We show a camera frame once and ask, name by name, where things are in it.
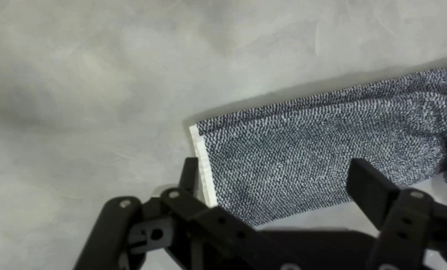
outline gray surface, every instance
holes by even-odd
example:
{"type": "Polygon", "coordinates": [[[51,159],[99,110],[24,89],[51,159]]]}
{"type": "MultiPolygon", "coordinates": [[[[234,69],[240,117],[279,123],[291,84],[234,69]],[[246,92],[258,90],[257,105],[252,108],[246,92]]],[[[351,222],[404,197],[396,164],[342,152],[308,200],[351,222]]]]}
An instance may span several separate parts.
{"type": "Polygon", "coordinates": [[[446,0],[2,0],[0,269],[71,269],[105,200],[176,183],[198,119],[429,63],[446,0]]]}

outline white fabric surface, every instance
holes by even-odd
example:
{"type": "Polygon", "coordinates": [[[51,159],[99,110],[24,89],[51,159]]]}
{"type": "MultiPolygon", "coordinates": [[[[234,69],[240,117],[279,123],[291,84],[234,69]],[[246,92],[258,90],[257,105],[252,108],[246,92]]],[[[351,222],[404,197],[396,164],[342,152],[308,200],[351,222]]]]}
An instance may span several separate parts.
{"type": "Polygon", "coordinates": [[[177,182],[201,117],[446,63],[447,0],[2,0],[0,269],[71,269],[108,198],[177,182]]]}

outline screw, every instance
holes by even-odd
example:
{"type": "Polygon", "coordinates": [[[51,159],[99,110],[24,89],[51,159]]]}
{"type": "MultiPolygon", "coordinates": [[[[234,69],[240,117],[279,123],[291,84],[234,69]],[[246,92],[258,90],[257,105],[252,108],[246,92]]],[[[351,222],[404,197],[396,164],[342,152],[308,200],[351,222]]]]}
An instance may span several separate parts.
{"type": "Polygon", "coordinates": [[[282,264],[281,270],[300,270],[300,267],[297,264],[288,263],[282,264]]]}
{"type": "Polygon", "coordinates": [[[132,204],[131,200],[123,200],[123,201],[120,201],[120,207],[122,207],[122,209],[126,209],[126,207],[129,207],[131,204],[132,204]]]}
{"type": "Polygon", "coordinates": [[[378,267],[378,270],[399,270],[399,269],[393,264],[383,264],[378,267]]]}
{"type": "Polygon", "coordinates": [[[410,195],[414,197],[414,198],[423,198],[422,192],[410,192],[410,195]]]}
{"type": "Polygon", "coordinates": [[[179,191],[171,191],[170,194],[168,194],[168,198],[179,198],[180,197],[180,192],[179,191]]]}

